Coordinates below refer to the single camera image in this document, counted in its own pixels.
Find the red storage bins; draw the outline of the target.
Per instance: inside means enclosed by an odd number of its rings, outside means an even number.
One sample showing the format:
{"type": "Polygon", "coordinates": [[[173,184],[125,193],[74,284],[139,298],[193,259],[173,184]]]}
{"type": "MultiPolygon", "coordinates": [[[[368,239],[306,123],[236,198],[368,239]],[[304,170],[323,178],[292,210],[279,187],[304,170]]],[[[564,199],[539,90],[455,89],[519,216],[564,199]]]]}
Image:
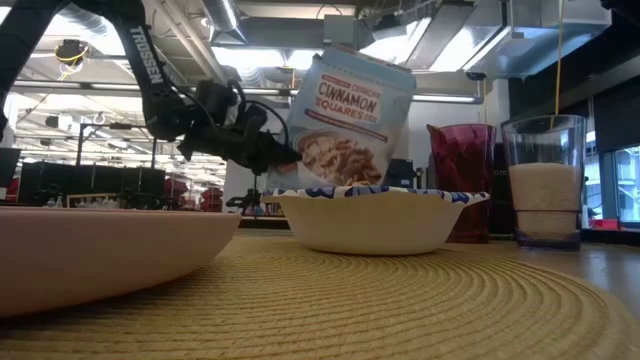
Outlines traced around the red storage bins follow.
{"type": "Polygon", "coordinates": [[[204,187],[187,179],[166,177],[164,195],[178,210],[219,213],[223,208],[223,190],[220,187],[204,187]]]}

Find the red plastic tumbler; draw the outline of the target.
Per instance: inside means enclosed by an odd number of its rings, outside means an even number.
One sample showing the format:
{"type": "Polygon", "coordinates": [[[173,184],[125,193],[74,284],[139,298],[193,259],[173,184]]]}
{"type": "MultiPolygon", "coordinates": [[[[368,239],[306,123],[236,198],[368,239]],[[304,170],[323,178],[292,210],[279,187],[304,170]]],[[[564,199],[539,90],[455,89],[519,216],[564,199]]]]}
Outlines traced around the red plastic tumbler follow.
{"type": "MultiPolygon", "coordinates": [[[[436,127],[427,124],[438,189],[450,192],[485,192],[492,188],[497,129],[486,124],[436,127]]],[[[489,240],[490,202],[466,207],[448,242],[486,244],[489,240]]]]}

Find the clear glass of milk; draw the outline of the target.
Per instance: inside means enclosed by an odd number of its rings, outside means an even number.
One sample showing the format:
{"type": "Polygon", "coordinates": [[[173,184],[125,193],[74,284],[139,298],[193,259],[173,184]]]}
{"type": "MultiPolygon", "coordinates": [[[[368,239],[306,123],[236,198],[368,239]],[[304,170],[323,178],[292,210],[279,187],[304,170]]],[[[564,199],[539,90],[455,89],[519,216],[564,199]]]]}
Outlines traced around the clear glass of milk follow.
{"type": "Polygon", "coordinates": [[[578,250],[582,229],[587,119],[546,115],[502,126],[522,247],[578,250]]]}

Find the silver spiral air duct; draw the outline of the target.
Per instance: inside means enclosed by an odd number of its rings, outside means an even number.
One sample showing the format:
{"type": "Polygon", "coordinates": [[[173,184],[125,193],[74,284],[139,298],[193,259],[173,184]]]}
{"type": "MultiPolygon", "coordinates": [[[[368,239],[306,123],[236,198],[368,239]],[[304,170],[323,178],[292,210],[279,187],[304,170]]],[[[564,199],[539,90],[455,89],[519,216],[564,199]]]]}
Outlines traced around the silver spiral air duct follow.
{"type": "Polygon", "coordinates": [[[211,44],[246,45],[239,28],[241,11],[235,0],[202,0],[212,26],[211,44]]]}

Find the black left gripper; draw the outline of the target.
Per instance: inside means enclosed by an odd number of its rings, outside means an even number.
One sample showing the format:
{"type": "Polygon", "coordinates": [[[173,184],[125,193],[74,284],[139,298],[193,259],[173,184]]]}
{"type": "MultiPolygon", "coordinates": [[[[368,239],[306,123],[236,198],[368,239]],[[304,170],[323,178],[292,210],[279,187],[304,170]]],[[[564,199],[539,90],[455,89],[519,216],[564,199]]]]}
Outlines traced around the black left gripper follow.
{"type": "Polygon", "coordinates": [[[300,161],[299,152],[277,141],[271,132],[261,130],[266,122],[267,112],[261,107],[249,107],[231,126],[198,120],[177,148],[187,160],[199,152],[232,160],[252,171],[266,172],[270,167],[300,161]]]}

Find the round woven straw placemat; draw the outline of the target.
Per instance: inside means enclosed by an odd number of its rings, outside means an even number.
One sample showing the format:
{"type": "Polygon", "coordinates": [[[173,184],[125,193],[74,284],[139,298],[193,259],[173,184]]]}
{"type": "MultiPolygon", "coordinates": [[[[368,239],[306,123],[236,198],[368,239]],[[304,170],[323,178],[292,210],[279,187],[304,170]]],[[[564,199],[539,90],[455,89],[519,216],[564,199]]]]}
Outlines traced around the round woven straw placemat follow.
{"type": "Polygon", "coordinates": [[[611,295],[508,258],[236,239],[180,279],[0,320],[0,360],[640,360],[611,295]]]}

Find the blue patterned paper bowl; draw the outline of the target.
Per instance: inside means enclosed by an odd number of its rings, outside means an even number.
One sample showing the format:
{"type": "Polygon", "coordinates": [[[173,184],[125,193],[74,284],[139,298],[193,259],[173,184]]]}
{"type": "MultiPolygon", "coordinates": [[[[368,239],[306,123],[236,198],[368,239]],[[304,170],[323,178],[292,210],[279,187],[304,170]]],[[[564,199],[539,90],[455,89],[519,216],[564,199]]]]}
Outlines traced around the blue patterned paper bowl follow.
{"type": "Polygon", "coordinates": [[[390,186],[266,189],[295,239],[324,252],[400,256],[437,250],[462,211],[490,199],[486,192],[448,192],[390,186]]]}

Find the black storage shelves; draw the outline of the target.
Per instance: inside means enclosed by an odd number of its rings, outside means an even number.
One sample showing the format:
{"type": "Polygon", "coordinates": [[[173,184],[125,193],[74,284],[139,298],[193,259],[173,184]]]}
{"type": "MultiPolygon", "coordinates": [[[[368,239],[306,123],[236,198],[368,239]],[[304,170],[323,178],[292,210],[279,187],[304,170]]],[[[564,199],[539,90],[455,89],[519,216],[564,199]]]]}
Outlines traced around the black storage shelves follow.
{"type": "Polygon", "coordinates": [[[164,195],[166,172],[146,167],[110,167],[102,165],[66,165],[47,162],[24,164],[17,192],[20,203],[43,206],[50,198],[98,194],[155,198],[164,195]]]}

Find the silver ventilation hood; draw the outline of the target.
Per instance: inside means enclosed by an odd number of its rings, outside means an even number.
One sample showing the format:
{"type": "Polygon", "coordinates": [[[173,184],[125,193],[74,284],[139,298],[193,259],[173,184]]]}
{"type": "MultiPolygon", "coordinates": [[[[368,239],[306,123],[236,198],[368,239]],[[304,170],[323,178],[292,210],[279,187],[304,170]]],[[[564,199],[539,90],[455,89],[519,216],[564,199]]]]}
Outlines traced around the silver ventilation hood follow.
{"type": "Polygon", "coordinates": [[[396,0],[358,21],[361,52],[414,73],[527,77],[612,24],[600,0],[396,0]]]}

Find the pink plate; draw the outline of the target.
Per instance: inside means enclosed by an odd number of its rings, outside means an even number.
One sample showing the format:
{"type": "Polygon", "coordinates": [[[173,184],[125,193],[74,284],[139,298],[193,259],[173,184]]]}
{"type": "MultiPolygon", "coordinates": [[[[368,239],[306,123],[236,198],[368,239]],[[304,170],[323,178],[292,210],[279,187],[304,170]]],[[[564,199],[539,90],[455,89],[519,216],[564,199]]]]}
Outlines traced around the pink plate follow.
{"type": "Polygon", "coordinates": [[[214,259],[237,214],[0,207],[0,318],[149,288],[214,259]]]}

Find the cinnamon cereal bag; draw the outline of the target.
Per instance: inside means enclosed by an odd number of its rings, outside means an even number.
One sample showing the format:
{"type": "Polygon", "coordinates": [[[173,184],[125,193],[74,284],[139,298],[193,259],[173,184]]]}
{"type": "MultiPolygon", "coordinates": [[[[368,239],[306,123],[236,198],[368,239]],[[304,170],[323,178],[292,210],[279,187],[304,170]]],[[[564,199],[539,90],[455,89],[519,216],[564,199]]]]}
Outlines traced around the cinnamon cereal bag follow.
{"type": "Polygon", "coordinates": [[[289,110],[287,144],[302,159],[268,170],[265,186],[380,185],[416,90],[411,71],[360,52],[325,48],[289,110]]]}

